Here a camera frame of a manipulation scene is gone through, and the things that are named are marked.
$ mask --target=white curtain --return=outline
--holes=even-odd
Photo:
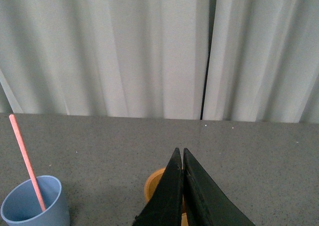
[[[217,0],[204,119],[319,122],[319,0]]]
[[[0,112],[319,122],[318,9],[0,0]]]
[[[1,110],[196,119],[209,0],[0,0]]]

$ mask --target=straw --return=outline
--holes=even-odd
[[[39,203],[40,203],[42,211],[45,211],[45,204],[44,204],[41,192],[40,192],[40,188],[39,188],[38,182],[37,182],[36,177],[34,175],[34,171],[33,171],[33,168],[31,166],[31,162],[30,162],[28,153],[26,151],[26,148],[25,148],[25,145],[24,145],[24,142],[23,142],[23,139],[22,139],[22,135],[21,135],[18,123],[16,122],[15,116],[13,114],[11,114],[9,116],[9,119],[11,121],[11,125],[12,125],[12,128],[13,128],[16,140],[18,141],[18,144],[19,144],[19,147],[20,147],[20,150],[21,150],[21,153],[22,153],[26,168],[27,168],[28,173],[30,175],[31,182],[32,182],[32,185],[33,185],[34,190],[35,190],[35,194],[36,194],[36,196],[37,196],[37,198],[39,200]]]

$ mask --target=gray countertop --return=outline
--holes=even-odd
[[[187,147],[257,226],[319,225],[319,125],[17,114],[36,175],[64,187],[72,226],[130,226],[148,176]],[[28,179],[0,114],[0,203]]]

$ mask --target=blue cup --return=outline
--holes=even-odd
[[[49,175],[37,177],[46,210],[42,212],[31,180],[15,187],[1,206],[1,217],[10,226],[70,226],[70,215],[61,182]]]

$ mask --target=orange bowl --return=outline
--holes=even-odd
[[[165,168],[159,169],[152,173],[145,182],[144,185],[144,196],[146,202],[150,201],[151,197],[154,194],[154,191],[159,184],[161,176],[163,175]],[[187,215],[185,210],[184,198],[183,198],[183,206],[182,206],[182,215],[181,215],[181,226],[188,226]]]

